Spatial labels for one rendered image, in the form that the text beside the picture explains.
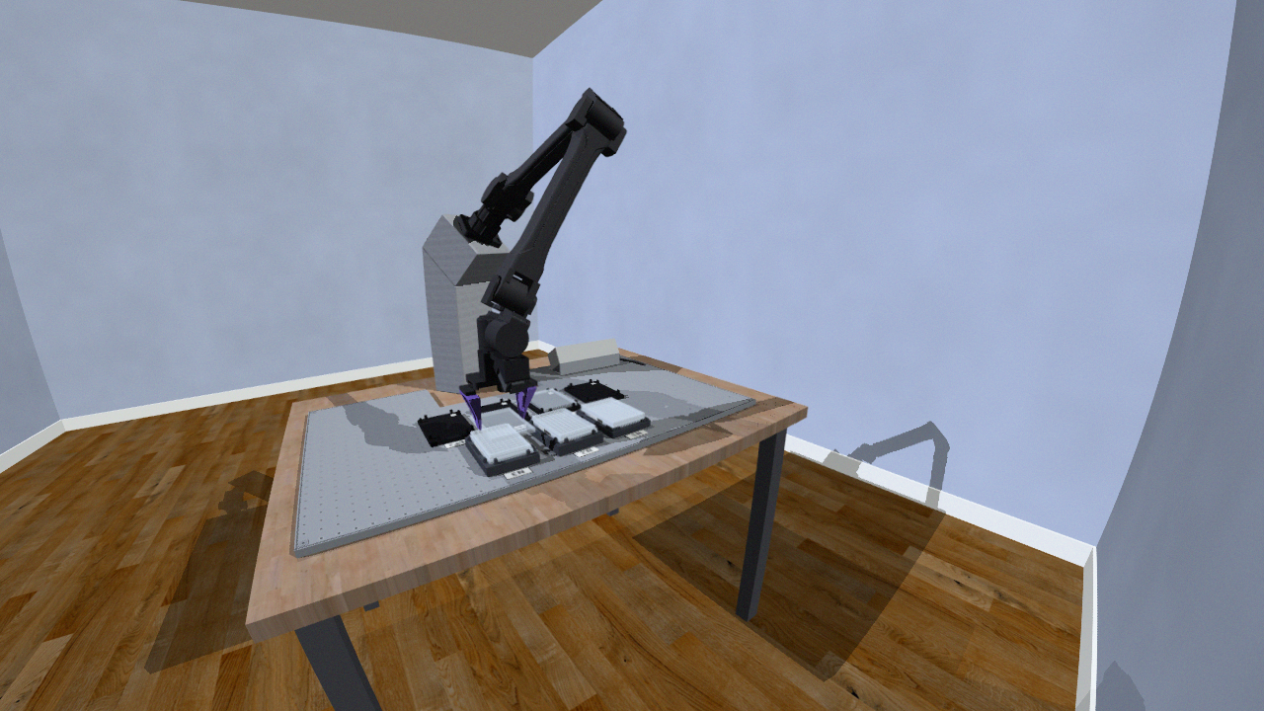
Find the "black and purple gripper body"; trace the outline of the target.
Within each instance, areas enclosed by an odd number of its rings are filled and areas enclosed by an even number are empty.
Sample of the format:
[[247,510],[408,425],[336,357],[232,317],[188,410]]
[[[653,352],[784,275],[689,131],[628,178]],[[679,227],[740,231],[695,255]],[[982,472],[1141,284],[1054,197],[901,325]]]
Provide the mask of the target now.
[[[480,347],[480,345],[479,345],[479,350],[493,352],[492,348],[484,348],[484,347]],[[494,385],[497,385],[498,391],[506,392],[506,391],[503,391],[503,386],[501,385],[501,381],[485,382],[485,381],[483,381],[480,378],[480,373],[479,372],[468,373],[466,374],[466,382],[468,382],[468,385],[460,385],[459,386],[459,390],[465,396],[477,393],[477,390],[479,390],[479,388],[484,388],[484,387],[489,387],[489,386],[494,386]],[[533,387],[533,386],[536,386],[536,382],[533,382],[531,380],[527,381],[527,383],[525,383],[525,388],[530,388],[530,387]]]

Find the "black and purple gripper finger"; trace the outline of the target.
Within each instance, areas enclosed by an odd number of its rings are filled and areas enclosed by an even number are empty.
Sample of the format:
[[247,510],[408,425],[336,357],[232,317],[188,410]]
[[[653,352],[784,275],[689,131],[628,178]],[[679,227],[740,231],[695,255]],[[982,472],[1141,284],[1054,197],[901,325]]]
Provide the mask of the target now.
[[[530,388],[525,388],[525,390],[522,390],[522,392],[514,393],[514,397],[517,397],[517,409],[518,409],[520,416],[522,416],[523,419],[525,419],[525,411],[527,411],[527,407],[528,407],[528,405],[531,402],[531,399],[533,397],[533,391],[536,391],[536,386],[530,387]],[[523,393],[525,393],[525,396],[523,396]],[[522,402],[522,399],[523,399],[523,402]]]
[[477,423],[477,428],[480,431],[480,428],[482,428],[482,420],[480,420],[480,397],[477,393],[465,396],[460,390],[459,390],[459,392],[461,393],[464,401],[468,404],[468,407],[470,409],[470,411],[473,410],[471,415],[474,417],[474,423]]

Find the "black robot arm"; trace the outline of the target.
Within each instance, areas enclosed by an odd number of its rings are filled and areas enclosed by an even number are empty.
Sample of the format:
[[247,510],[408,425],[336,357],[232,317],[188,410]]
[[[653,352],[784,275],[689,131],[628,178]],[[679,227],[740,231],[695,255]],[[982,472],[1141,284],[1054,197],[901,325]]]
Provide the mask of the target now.
[[525,318],[531,315],[537,302],[533,295],[541,286],[538,280],[544,275],[549,249],[597,156],[614,156],[626,133],[619,113],[588,87],[566,120],[520,168],[511,175],[502,172],[492,180],[480,199],[483,205],[471,218],[459,215],[464,237],[501,248],[503,243],[498,233],[502,221],[507,218],[517,221],[523,215],[525,207],[533,200],[533,183],[562,159],[522,237],[495,271],[480,300],[501,311],[488,311],[477,318],[478,344],[495,350],[477,350],[480,378],[485,382],[501,381],[506,393],[522,392],[531,378],[530,358],[522,354],[530,342],[527,330],[531,326]]

